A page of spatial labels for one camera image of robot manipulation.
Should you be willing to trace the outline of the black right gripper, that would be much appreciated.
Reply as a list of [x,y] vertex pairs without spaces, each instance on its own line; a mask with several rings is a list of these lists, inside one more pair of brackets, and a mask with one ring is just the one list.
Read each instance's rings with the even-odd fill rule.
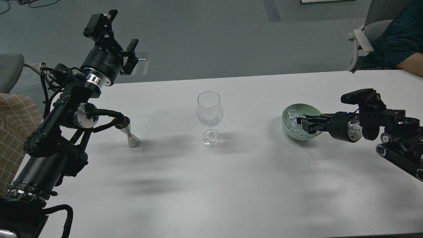
[[334,139],[351,142],[348,125],[351,120],[350,112],[325,113],[320,115],[301,115],[296,123],[301,124],[308,134],[328,132]]

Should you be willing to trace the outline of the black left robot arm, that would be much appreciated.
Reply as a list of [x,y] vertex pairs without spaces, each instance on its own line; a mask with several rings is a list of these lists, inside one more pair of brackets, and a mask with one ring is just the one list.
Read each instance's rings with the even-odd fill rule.
[[139,62],[138,39],[132,39],[126,50],[114,39],[112,21],[117,14],[110,10],[91,16],[83,34],[95,44],[80,68],[58,64],[52,69],[41,64],[38,72],[46,98],[43,121],[24,142],[23,152],[30,159],[1,199],[2,238],[37,238],[48,216],[62,210],[67,212],[62,237],[68,238],[71,206],[45,206],[51,196],[57,196],[53,189],[64,177],[75,177],[88,164],[91,134],[115,127],[128,137],[129,147],[140,145],[127,116],[89,103],[100,97],[103,86],[112,86],[118,74],[130,75]]

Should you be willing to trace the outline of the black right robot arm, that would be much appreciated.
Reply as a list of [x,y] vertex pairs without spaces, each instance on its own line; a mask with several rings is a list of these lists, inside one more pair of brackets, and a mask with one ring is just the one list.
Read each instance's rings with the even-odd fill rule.
[[371,88],[344,94],[340,101],[356,104],[358,111],[304,115],[297,118],[297,124],[308,134],[328,132],[334,139],[352,143],[380,137],[377,154],[422,181],[422,126],[418,119],[406,117],[405,110],[388,109]]

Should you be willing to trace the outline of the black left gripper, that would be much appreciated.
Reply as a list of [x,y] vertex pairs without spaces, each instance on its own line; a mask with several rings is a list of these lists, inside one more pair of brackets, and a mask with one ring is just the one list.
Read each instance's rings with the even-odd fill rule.
[[87,79],[99,78],[99,82],[95,82],[99,87],[112,86],[118,74],[131,75],[139,62],[135,52],[138,39],[131,39],[125,51],[114,39],[112,21],[117,14],[118,10],[94,14],[83,31],[85,37],[94,41],[94,47],[80,69]]

